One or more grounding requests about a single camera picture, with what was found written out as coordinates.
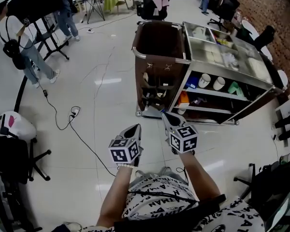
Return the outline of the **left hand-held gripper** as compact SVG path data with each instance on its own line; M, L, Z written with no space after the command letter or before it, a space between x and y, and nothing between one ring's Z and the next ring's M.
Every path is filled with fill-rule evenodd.
M111 140L108 149L115 164L139 166L143 150L140 146L141 134L141 125L135 124L124 129L115 139Z

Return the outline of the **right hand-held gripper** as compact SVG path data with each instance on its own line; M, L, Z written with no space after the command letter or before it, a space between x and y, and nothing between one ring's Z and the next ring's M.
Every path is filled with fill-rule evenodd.
M195 127L176 113L163 112L161 117L166 130L166 142L172 152L177 155L192 151L194 154L199 135Z

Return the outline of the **brown pocket organizer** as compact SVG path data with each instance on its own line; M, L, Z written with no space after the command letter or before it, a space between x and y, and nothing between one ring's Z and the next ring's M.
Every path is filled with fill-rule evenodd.
M152 68L147 68L147 63L152 63ZM165 70L165 65L172 64L171 69ZM135 58L135 81L137 104L143 112L150 106L161 111L168 109L174 99L175 93L182 81L186 66L181 63L160 61L153 59ZM143 79L143 74L149 75L148 83ZM166 92L162 99L157 97L158 92Z

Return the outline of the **brown laundry bag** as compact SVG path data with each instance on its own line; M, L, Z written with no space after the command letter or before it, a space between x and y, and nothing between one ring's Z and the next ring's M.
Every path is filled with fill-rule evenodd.
M181 24L150 20L141 22L136 31L132 51L135 58L181 63L186 66L186 70L189 65Z

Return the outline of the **orange box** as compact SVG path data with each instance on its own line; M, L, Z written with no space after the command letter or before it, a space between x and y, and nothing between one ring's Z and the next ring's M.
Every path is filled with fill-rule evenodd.
M179 106L189 106L189 97L186 91L181 91L180 96L178 98L178 105Z

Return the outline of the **white cup dark stripes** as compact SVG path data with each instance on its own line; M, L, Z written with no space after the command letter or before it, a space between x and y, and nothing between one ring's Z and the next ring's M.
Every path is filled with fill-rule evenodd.
M210 75L203 73L199 79L198 86L200 88L205 88L211 82Z

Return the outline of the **green cup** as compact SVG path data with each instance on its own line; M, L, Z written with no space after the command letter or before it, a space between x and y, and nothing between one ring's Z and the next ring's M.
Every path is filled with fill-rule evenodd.
M237 94L238 92L240 92L240 87L239 87L237 82L233 81L228 88L228 93L230 93L230 94L236 93Z

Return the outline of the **white crumpled cloth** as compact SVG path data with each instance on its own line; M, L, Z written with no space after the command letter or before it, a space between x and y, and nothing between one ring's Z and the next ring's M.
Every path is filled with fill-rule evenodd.
M222 53L223 60L226 65L230 66L238 66L238 60L232 53Z

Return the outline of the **white folded towels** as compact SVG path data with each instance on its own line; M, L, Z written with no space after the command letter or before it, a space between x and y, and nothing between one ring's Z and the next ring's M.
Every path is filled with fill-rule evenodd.
M213 38L208 28L205 27L196 27L192 31L192 36L199 40L213 42Z

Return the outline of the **colourful small packets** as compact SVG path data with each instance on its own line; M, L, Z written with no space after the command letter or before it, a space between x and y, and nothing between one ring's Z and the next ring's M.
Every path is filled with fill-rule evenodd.
M215 40L216 40L217 44L219 44L219 45L224 45L227 47L232 47L232 45L233 45L233 42L229 41L228 38L216 37Z

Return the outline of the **black swivel chair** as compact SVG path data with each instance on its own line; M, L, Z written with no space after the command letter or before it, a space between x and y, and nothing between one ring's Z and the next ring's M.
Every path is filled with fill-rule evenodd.
M267 231L274 225L275 215L290 194L290 161L285 164L276 161L265 165L258 174L254 163L249 166L252 167L251 181L239 177L233 180L248 186L240 198L251 195L248 204L259 213Z

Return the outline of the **black high-back office chair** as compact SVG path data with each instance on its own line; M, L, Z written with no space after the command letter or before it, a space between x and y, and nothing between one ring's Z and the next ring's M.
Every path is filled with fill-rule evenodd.
M161 11L158 11L153 0L142 0L137 3L137 15L143 20L163 21L167 17L168 6L164 6Z

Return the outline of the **black padded office chair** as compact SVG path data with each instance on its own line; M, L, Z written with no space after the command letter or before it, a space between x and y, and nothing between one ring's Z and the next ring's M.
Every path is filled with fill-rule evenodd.
M238 0L222 0L221 4L213 10L213 13L219 18L219 21L210 19L207 25L216 24L218 25L219 30L224 28L226 32L229 32L229 30L223 25L222 20L231 22L239 5L240 2Z

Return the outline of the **black wheeled screen stand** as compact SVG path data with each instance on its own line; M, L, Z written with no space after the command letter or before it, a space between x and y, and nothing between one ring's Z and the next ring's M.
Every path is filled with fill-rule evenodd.
M55 33L54 28L50 28L47 25L46 19L45 17L42 18L42 22L45 26L46 32L42 33L40 28L37 25L37 22L34 22L33 25L35 26L37 33L35 36L35 39L33 41L34 44L39 44L37 47L37 50L40 52L42 47L45 46L47 49L47 53L45 55L45 57L43 58L44 60L47 60L53 53L55 52L59 52L60 54L62 54L67 60L70 60L70 58L64 53L62 52L62 48L65 46L69 45L69 41L65 41L64 43L62 43L61 45L58 45L57 42L55 41L54 37L53 37L53 33ZM51 49L50 46L47 43L47 39L51 39L51 41L54 44L55 49Z

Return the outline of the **black display screen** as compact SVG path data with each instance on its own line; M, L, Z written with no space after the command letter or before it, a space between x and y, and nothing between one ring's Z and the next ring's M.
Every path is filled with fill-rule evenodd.
M60 10L62 0L10 0L8 16L16 16L23 24L29 25L42 17Z

